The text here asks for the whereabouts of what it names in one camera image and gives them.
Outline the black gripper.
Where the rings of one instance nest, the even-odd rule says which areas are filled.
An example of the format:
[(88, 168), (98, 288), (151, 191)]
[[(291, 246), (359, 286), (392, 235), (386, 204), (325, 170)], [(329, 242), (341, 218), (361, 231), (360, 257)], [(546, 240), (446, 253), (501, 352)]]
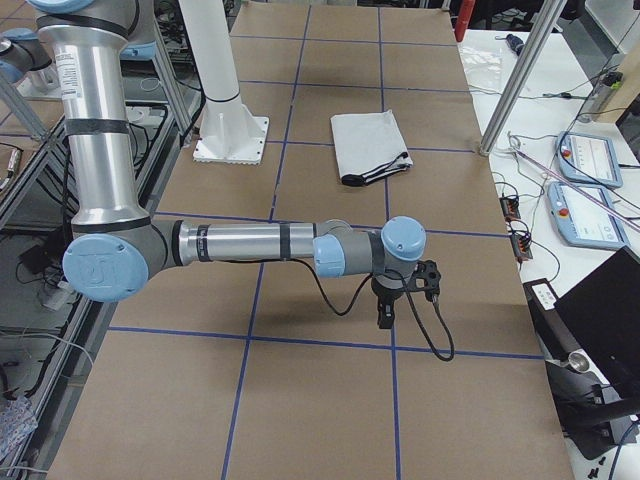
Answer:
[(422, 292), (427, 301), (440, 308), (441, 273), (433, 260), (419, 260), (411, 273), (400, 273), (387, 268), (371, 281), (371, 289), (377, 298), (377, 326), (392, 329), (395, 323), (394, 303), (405, 293)]

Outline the background silver blue robot arm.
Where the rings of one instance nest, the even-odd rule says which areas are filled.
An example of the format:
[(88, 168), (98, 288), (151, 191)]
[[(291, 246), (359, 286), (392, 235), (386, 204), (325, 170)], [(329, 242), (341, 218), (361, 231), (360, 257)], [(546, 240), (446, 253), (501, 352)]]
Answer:
[(34, 31), (19, 27), (1, 33), (1, 76), (10, 84), (51, 65), (52, 59)]

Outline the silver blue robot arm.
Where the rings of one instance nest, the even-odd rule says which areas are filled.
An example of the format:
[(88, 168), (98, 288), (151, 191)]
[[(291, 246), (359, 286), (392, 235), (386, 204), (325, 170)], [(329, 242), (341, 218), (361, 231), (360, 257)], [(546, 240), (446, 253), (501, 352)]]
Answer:
[[(65, 132), (79, 209), (62, 266), (71, 286), (98, 302), (139, 292), (161, 271), (194, 262), (296, 262), (315, 279), (362, 275), (377, 298), (377, 323), (392, 327), (394, 305), (421, 292), (440, 296), (440, 273), (424, 258), (426, 233), (398, 216), (379, 230), (342, 220), (316, 223), (198, 224), (170, 215), (156, 220), (140, 204), (134, 178), (121, 57), (156, 27), (149, 1), (37, 1), (40, 37), (55, 55)], [(221, 201), (232, 211), (254, 202), (252, 186), (232, 176), (225, 186), (204, 170), (207, 161), (260, 162), (269, 121), (242, 101), (223, 5), (179, 5), (202, 88), (202, 109), (187, 121), (197, 130), (197, 162), (181, 186), (189, 212)]]

